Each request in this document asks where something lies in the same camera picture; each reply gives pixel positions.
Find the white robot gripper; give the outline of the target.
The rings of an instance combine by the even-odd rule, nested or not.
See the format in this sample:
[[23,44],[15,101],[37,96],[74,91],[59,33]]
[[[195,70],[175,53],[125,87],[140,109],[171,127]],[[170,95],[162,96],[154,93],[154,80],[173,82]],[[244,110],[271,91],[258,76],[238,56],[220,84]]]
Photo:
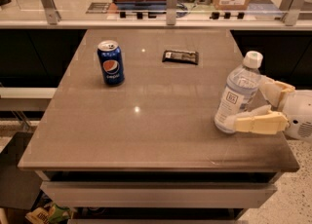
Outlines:
[[260,106],[228,116],[225,126],[234,132],[284,134],[292,139],[312,142],[312,91],[296,90],[294,86],[262,75],[259,89],[270,105]]

